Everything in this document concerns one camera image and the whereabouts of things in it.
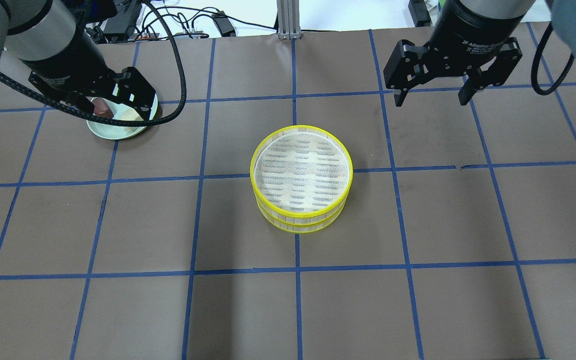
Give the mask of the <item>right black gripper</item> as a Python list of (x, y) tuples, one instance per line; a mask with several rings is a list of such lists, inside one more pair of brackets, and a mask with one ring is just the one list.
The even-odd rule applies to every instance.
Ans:
[(409, 91), (431, 77), (467, 75), (458, 93), (467, 105), (477, 91), (504, 85), (522, 59), (512, 36), (524, 17), (522, 0), (446, 0), (429, 41), (416, 46), (401, 39), (382, 70), (396, 107)]

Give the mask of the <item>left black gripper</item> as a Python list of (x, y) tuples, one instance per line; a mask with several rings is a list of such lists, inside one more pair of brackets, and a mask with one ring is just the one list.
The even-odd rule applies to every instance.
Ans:
[(156, 91), (150, 82), (132, 66), (121, 73), (113, 71), (85, 33), (75, 34), (56, 55), (29, 60), (28, 68), (30, 84), (47, 98), (68, 105), (71, 116), (112, 120), (114, 112), (104, 97), (131, 107), (144, 121), (151, 119)]

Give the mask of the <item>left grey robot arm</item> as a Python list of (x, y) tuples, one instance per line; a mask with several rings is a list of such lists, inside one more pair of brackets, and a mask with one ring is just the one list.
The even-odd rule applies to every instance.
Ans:
[(113, 71), (86, 32), (92, 4), (0, 0), (0, 83), (55, 109), (90, 120), (92, 98), (122, 104), (144, 121), (156, 92), (134, 67)]

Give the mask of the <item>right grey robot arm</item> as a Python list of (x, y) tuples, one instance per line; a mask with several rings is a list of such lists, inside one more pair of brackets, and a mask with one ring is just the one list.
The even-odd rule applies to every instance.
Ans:
[[(411, 89), (437, 78), (466, 76), (458, 99), (466, 105), (478, 92), (507, 82), (521, 61), (521, 46), (513, 36), (534, 5), (532, 0), (446, 0), (429, 40), (417, 46), (401, 39), (394, 47), (382, 76), (401, 107)], [(548, 0), (550, 23), (535, 50), (530, 82), (535, 93), (553, 93), (576, 63), (576, 0)], [(549, 88), (538, 84), (538, 66), (552, 34), (570, 50), (561, 75)]]

